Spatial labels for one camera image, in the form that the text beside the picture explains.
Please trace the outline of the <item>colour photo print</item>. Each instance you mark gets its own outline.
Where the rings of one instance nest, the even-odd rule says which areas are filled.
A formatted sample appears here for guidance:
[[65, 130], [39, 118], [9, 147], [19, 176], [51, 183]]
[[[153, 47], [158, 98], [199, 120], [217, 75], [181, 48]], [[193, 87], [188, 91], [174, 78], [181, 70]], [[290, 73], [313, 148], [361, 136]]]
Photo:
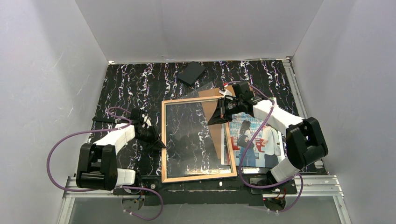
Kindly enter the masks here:
[[273, 168], [284, 159], [281, 133], [270, 124], [261, 124], [261, 119], [243, 112], [232, 115], [229, 129], [236, 165], [244, 152], [244, 167]]

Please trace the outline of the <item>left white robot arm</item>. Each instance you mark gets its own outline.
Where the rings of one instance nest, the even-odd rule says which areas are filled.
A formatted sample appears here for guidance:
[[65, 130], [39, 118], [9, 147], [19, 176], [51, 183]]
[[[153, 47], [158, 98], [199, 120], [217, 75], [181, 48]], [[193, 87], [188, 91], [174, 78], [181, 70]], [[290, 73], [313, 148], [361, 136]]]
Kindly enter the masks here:
[[137, 171], [117, 167], [116, 156], [131, 140], [146, 149], [165, 147], [149, 116], [142, 109], [132, 109], [125, 123], [115, 126], [102, 139], [80, 148], [76, 184], [82, 189], [113, 190], [134, 185]]

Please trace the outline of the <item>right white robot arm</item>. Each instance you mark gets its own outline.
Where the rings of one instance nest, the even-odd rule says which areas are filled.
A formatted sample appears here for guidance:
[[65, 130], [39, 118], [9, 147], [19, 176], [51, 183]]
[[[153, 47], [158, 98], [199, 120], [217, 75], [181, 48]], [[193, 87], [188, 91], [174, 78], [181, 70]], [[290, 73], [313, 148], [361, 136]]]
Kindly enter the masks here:
[[255, 189], [278, 187], [308, 165], [328, 155], [328, 147], [320, 124], [313, 117], [301, 118], [276, 105], [248, 81], [234, 81], [220, 87], [220, 98], [216, 109], [207, 122], [208, 125], [224, 124], [232, 121], [232, 116], [246, 113], [262, 123], [272, 125], [286, 137], [287, 157], [266, 173], [265, 185], [246, 186]]

